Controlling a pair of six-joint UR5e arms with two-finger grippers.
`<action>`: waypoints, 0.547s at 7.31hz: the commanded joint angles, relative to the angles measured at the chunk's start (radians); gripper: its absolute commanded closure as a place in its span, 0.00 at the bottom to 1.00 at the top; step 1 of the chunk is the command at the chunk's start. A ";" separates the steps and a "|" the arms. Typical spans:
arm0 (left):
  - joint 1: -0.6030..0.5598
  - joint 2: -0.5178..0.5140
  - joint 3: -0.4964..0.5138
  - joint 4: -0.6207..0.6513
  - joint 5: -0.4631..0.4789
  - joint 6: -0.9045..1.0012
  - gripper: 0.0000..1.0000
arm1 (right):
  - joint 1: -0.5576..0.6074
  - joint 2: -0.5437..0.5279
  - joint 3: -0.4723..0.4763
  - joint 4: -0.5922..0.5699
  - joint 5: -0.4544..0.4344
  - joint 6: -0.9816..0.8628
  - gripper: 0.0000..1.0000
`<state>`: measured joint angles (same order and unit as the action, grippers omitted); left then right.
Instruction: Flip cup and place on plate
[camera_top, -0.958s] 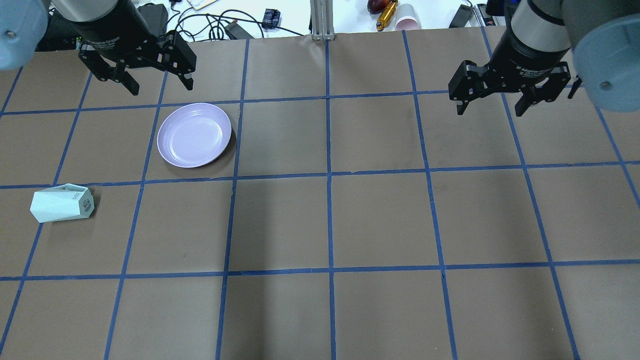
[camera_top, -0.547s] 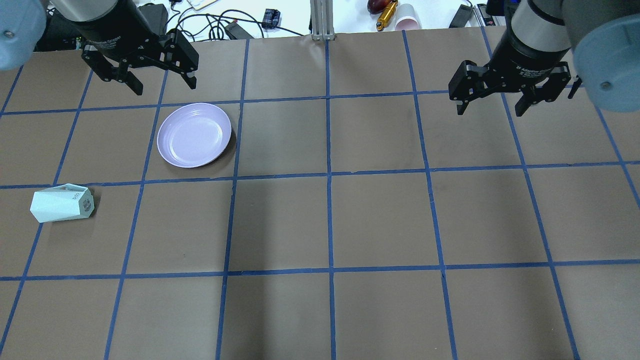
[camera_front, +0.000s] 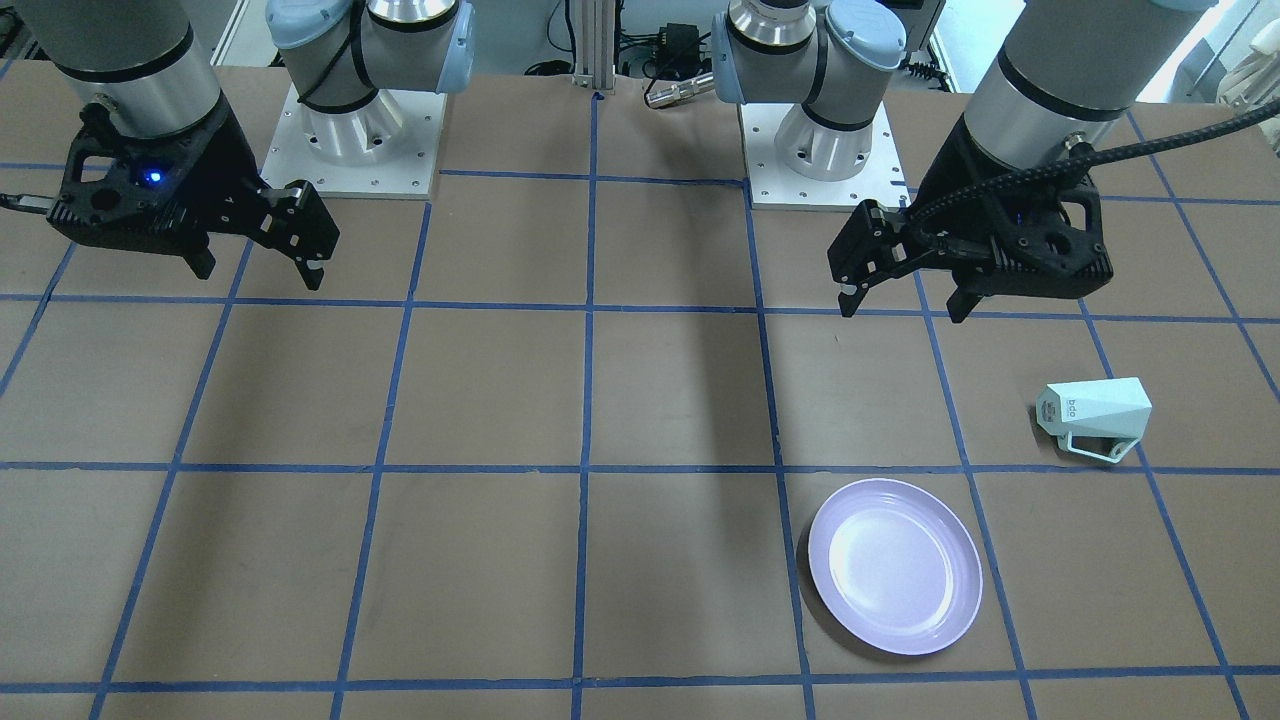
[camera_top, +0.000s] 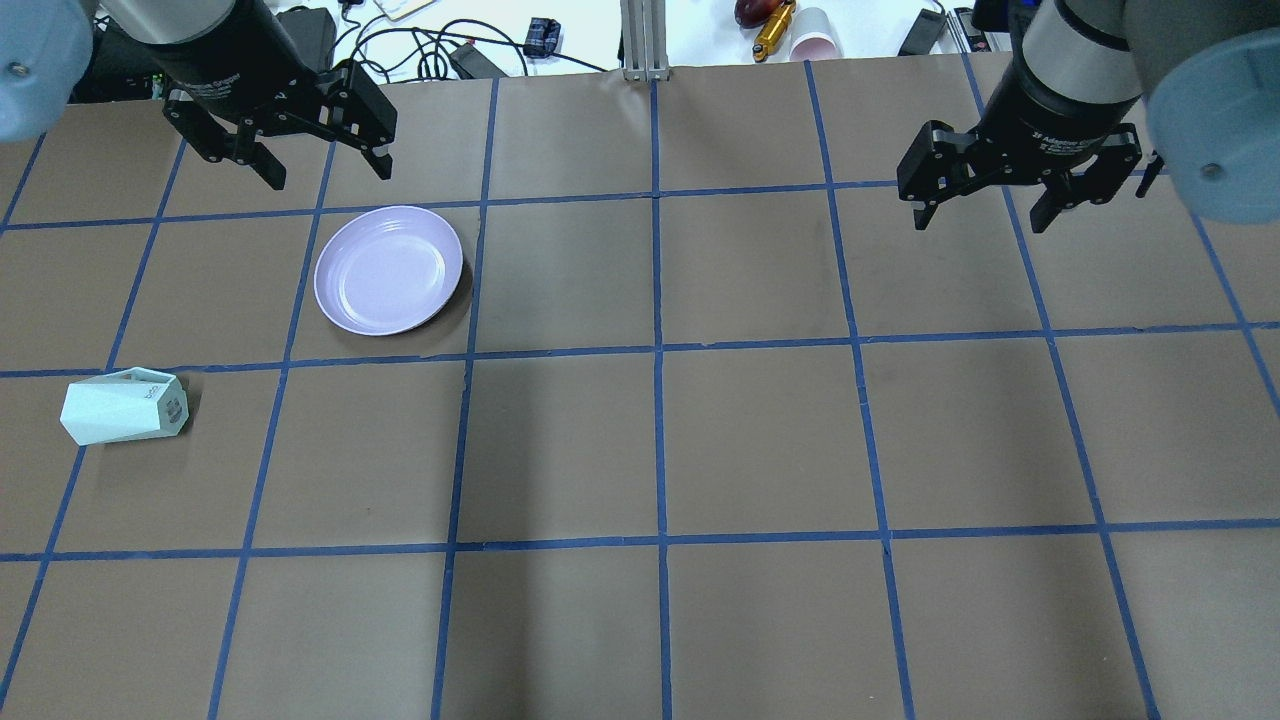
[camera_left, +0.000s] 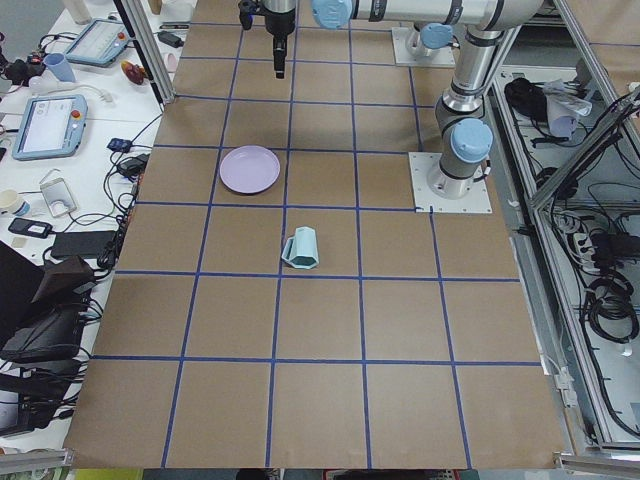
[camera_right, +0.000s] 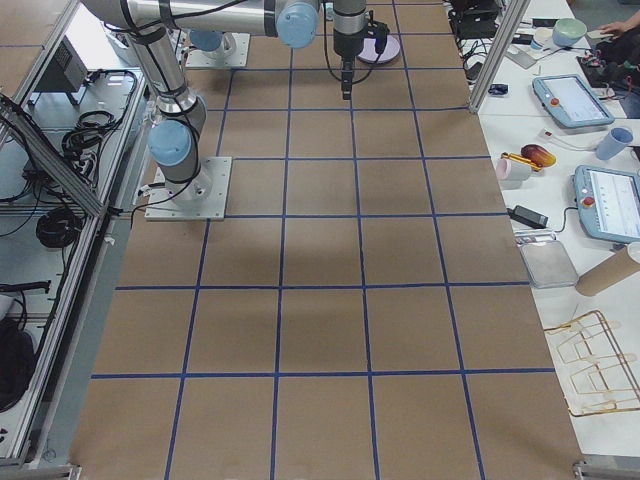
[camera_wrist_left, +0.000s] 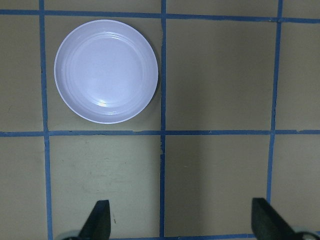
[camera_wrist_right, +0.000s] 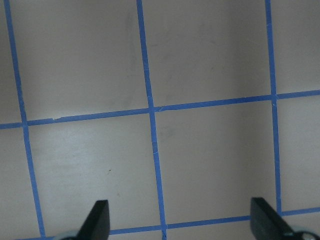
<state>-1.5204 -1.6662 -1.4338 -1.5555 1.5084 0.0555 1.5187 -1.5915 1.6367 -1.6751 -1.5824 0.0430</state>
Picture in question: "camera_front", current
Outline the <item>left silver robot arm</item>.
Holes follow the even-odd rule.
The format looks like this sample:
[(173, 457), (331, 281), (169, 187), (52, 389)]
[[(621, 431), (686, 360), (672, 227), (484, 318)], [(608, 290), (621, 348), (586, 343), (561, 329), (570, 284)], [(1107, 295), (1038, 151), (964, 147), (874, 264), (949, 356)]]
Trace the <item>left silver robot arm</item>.
[[(1098, 143), (1207, 1), (1029, 1), (919, 184), (891, 209), (861, 200), (827, 258), (845, 316), (877, 284), (950, 272), (947, 310), (984, 299), (1079, 300), (1114, 266), (1093, 167), (1180, 147), (1197, 133), (1108, 151)], [(878, 1), (731, 1), (710, 32), (724, 102), (783, 104), (774, 150), (800, 176), (836, 182), (873, 155), (876, 117), (908, 32)]]

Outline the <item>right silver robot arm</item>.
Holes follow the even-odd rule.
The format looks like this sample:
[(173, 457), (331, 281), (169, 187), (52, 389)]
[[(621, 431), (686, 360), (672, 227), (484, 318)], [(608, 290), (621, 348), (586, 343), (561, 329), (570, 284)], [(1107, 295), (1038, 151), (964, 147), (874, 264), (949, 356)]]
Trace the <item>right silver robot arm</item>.
[[(79, 95), (81, 127), (55, 196), (6, 193), (79, 246), (180, 258), (200, 278), (212, 233), (238, 234), (323, 283), (340, 236), (317, 184), (280, 188), (256, 156), (177, 1), (18, 1)], [(458, 94), (474, 67), (467, 1), (270, 1), (303, 136), (324, 161), (383, 159), (406, 123), (396, 91)]]

